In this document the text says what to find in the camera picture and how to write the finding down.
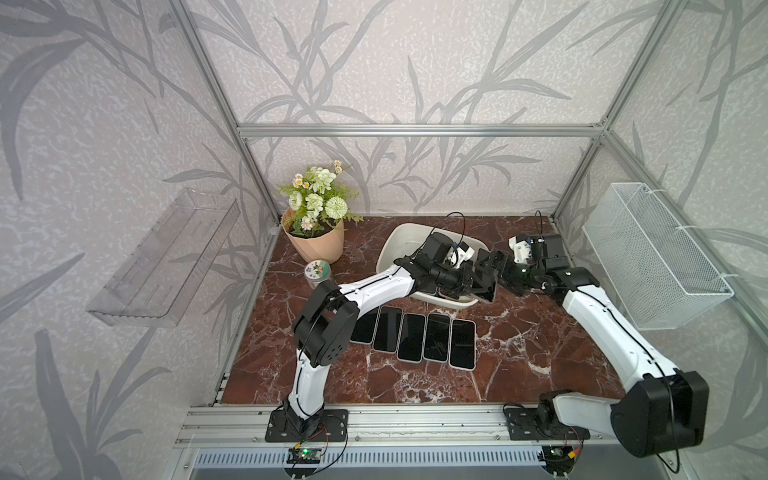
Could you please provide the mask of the black phone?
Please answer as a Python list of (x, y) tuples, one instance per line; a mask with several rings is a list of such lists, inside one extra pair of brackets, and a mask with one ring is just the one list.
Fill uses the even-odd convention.
[(449, 365), (472, 371), (476, 366), (476, 325), (472, 321), (455, 319), (452, 322)]
[(377, 307), (363, 314), (356, 322), (350, 342), (371, 345), (375, 336), (380, 308)]
[(492, 303), (497, 287), (497, 272), (492, 257), (478, 260), (472, 272), (472, 286), (470, 293), (480, 300)]
[(423, 357), (427, 361), (445, 363), (449, 354), (450, 317), (439, 313), (427, 316)]

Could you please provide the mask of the phone with pink case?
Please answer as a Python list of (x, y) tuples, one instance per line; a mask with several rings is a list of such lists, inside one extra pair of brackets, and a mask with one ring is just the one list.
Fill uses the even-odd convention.
[(403, 311), (400, 308), (382, 306), (373, 340), (373, 349), (394, 353), (399, 344)]

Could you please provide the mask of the phone with light blue case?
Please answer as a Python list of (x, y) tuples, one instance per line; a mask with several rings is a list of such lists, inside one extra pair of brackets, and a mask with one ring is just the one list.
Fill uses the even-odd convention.
[(424, 315), (406, 313), (403, 317), (397, 358), (404, 362), (419, 363), (423, 359), (426, 331)]

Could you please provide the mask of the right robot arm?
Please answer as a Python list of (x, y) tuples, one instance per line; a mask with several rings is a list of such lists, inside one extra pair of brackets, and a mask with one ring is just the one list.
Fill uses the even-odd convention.
[(535, 417), (541, 432), (579, 427), (610, 435), (638, 458), (702, 443), (709, 401), (705, 379), (680, 370), (656, 350), (588, 269), (570, 266), (560, 235), (525, 238), (511, 253), (495, 250), (478, 260), (516, 295), (533, 289), (553, 295), (600, 348), (624, 389), (619, 400), (569, 390), (541, 395)]

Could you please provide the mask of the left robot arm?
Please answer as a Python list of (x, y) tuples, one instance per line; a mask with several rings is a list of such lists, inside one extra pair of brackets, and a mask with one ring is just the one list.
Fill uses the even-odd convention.
[(433, 232), (414, 253), (381, 273), (342, 285), (325, 280), (313, 290), (292, 325), (297, 365), (282, 404), (296, 433), (309, 436), (317, 429), (330, 366), (346, 351), (362, 315), (415, 292), (461, 297), (493, 287), (494, 275), (480, 265), (489, 253), (482, 250), (476, 259), (465, 258), (467, 250), (466, 244)]

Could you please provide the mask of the white plastic storage box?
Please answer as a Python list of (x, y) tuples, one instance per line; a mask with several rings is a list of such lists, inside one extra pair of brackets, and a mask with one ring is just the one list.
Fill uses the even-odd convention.
[[(417, 223), (404, 223), (397, 226), (386, 240), (379, 254), (376, 273), (379, 274), (387, 270), (394, 264), (396, 259), (412, 254), (431, 231), (431, 226)], [(478, 303), (477, 298), (467, 295), (460, 296), (458, 299), (452, 299), (437, 294), (415, 292), (411, 295), (411, 298), (453, 310), (466, 309)]]

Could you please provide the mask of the small patterned can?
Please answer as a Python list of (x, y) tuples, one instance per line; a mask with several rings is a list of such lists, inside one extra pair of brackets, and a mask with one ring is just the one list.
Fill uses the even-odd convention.
[(304, 277), (314, 289), (322, 282), (332, 279), (331, 266), (323, 259), (312, 260), (304, 267)]

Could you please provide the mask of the potted artificial flower plant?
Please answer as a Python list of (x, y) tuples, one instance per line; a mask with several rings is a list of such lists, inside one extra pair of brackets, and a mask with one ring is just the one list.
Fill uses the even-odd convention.
[(287, 197), (288, 208), (281, 226), (292, 245), (307, 262), (324, 260), (333, 264), (344, 251), (344, 222), (359, 222), (348, 201), (358, 192), (338, 181), (344, 164), (333, 160), (331, 167), (308, 167), (296, 173), (290, 184), (278, 191)]

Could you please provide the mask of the right circuit board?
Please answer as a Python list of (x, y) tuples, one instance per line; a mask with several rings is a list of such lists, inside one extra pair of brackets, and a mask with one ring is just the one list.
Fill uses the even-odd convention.
[(539, 460), (543, 461), (545, 464), (572, 465), (578, 460), (581, 450), (582, 448), (579, 446), (543, 446), (541, 448), (541, 453), (539, 454)]

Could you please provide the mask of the left green circuit board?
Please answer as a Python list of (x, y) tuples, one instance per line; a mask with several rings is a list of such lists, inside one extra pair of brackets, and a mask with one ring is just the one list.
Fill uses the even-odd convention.
[(291, 466), (319, 465), (326, 449), (324, 447), (295, 446), (288, 450), (286, 463)]

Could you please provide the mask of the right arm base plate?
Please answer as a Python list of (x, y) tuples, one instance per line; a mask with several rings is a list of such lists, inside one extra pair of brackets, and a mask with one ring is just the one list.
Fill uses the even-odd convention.
[(527, 407), (522, 404), (505, 404), (502, 413), (511, 440), (554, 440), (567, 443), (579, 436), (569, 426), (561, 423), (554, 408), (545, 404)]

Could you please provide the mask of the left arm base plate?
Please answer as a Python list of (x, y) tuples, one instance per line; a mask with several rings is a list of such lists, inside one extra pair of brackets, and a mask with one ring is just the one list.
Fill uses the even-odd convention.
[(348, 439), (349, 411), (321, 409), (309, 419), (300, 418), (291, 409), (271, 412), (265, 441), (267, 443), (303, 443), (306, 441), (344, 442)]

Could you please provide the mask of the aluminium frame rail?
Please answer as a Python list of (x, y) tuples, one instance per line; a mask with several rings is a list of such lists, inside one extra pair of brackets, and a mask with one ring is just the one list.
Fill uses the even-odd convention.
[(262, 137), (575, 137), (602, 129), (589, 124), (247, 124), (242, 138)]

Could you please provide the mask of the clear plastic wall shelf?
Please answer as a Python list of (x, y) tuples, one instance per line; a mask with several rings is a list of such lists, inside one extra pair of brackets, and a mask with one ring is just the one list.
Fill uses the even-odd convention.
[(86, 312), (109, 326), (178, 325), (239, 216), (231, 196), (183, 189)]

